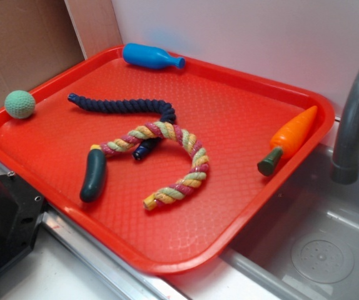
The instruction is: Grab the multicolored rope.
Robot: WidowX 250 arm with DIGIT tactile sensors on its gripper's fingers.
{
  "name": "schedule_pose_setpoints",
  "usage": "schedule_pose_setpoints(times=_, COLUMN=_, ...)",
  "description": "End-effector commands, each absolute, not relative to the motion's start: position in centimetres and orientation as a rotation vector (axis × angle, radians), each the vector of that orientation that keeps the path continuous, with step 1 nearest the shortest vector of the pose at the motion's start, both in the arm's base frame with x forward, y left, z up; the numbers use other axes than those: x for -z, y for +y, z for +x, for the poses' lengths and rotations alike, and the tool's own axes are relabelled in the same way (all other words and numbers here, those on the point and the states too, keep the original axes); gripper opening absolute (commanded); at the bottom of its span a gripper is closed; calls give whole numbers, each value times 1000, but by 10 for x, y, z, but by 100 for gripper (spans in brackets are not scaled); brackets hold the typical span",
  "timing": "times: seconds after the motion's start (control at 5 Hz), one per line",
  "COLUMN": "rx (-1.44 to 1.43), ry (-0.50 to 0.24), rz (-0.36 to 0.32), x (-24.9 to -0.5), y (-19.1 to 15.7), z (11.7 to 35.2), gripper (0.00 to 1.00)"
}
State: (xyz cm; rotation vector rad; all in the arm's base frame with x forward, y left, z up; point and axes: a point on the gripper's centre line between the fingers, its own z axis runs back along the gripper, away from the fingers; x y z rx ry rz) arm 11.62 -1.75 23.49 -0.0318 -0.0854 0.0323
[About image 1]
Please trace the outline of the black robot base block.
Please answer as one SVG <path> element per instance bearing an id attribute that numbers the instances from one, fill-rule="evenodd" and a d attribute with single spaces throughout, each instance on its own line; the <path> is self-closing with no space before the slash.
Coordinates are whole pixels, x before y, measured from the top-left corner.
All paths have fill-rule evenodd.
<path id="1" fill-rule="evenodd" d="M 0 274 L 34 248 L 44 196 L 21 176 L 0 175 Z"/>

